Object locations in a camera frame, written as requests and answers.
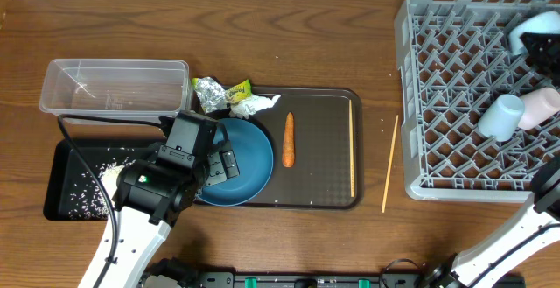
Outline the light blue saucer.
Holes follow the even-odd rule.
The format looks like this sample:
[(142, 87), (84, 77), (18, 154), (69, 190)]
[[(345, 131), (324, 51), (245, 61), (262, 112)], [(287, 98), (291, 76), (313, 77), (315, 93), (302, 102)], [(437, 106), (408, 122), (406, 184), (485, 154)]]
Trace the light blue saucer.
[(524, 33), (558, 34), (559, 13), (556, 11), (547, 11), (529, 18), (528, 20), (517, 25), (508, 34), (510, 52), (514, 56), (520, 55), (527, 51), (521, 39), (521, 36)]

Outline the dark blue plate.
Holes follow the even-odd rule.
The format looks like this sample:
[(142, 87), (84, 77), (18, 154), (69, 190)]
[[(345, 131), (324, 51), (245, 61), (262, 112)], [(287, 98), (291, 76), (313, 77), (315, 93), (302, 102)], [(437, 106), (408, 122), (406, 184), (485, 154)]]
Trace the dark blue plate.
[(266, 187), (274, 168), (274, 154), (267, 136), (253, 123), (224, 118), (239, 175), (224, 183), (202, 189), (198, 199), (219, 207), (244, 204)]

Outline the pale pink cup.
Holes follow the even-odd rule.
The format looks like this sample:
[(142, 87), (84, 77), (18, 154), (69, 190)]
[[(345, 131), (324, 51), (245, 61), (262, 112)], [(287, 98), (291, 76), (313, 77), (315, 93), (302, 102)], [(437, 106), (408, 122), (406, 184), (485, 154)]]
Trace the pale pink cup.
[(559, 92), (554, 88), (540, 88), (521, 97), (525, 110), (518, 124), (523, 130), (535, 128), (559, 111)]

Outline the orange carrot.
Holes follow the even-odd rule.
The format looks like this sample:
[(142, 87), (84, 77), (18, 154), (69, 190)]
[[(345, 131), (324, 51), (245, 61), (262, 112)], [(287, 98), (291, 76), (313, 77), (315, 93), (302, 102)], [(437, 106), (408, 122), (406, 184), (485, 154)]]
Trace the orange carrot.
[(289, 112), (286, 116), (283, 134), (283, 166), (290, 168), (295, 163), (295, 122), (294, 115)]

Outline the light blue cup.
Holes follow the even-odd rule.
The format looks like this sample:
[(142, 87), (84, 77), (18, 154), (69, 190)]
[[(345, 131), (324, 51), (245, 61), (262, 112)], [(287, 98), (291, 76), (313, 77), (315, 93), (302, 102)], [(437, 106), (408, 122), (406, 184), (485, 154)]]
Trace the light blue cup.
[(514, 135), (524, 112), (525, 105), (521, 98), (500, 95), (479, 119), (479, 132), (484, 137), (505, 142)]

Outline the pile of white rice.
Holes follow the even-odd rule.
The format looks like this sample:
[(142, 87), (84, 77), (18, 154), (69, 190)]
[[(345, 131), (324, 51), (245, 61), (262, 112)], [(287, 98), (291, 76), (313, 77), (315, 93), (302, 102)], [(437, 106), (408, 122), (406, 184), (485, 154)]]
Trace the pile of white rice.
[[(112, 197), (117, 189), (116, 179), (120, 171), (139, 158), (138, 148), (87, 148), (84, 158), (94, 171), (106, 192)], [(71, 150), (63, 180), (60, 198), (60, 214), (70, 220), (98, 221), (108, 218), (108, 206), (91, 173)]]

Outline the wooden chopstick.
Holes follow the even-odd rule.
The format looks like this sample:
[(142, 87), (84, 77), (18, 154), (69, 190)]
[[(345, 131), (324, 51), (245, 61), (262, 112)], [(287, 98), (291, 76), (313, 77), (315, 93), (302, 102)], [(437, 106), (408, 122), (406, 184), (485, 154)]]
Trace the wooden chopstick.
[(350, 195), (355, 198), (354, 180), (354, 114), (353, 102), (348, 102), (348, 131), (349, 131), (349, 165), (350, 165)]
[(394, 160), (394, 155), (395, 155), (396, 132), (397, 132), (397, 129), (398, 129), (398, 124), (399, 124), (399, 115), (396, 115), (394, 126), (393, 126), (393, 131), (392, 131), (392, 136), (391, 136), (391, 141), (390, 141), (389, 154), (388, 154), (388, 166), (387, 166), (386, 178), (385, 178), (384, 189), (383, 189), (383, 196), (382, 196), (382, 201), (381, 201), (381, 213), (382, 214), (385, 213), (386, 206), (387, 206), (390, 176), (391, 176), (391, 172), (392, 172), (392, 165), (393, 165), (393, 160)]

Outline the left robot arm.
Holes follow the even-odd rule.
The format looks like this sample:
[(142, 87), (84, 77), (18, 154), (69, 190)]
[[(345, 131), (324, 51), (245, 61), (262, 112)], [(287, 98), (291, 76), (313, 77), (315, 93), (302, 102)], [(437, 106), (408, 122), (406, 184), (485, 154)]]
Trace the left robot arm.
[(115, 179), (116, 192), (94, 258), (80, 287), (136, 287), (167, 239), (180, 213), (190, 207), (201, 188), (232, 176), (224, 155), (226, 141), (208, 145), (198, 154), (163, 145), (154, 160), (139, 159)]

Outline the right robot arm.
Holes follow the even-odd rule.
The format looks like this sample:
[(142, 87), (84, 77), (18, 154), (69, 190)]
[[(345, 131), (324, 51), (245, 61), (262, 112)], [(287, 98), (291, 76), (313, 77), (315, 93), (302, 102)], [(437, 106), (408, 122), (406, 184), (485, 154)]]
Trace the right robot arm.
[[(559, 86), (559, 34), (525, 32), (518, 37), (534, 63)], [(536, 125), (559, 111), (559, 93), (540, 88), (521, 99)], [(486, 240), (427, 272), (416, 287), (493, 287), (510, 270), (540, 249), (559, 242), (559, 155), (530, 182), (531, 193), (515, 215)]]

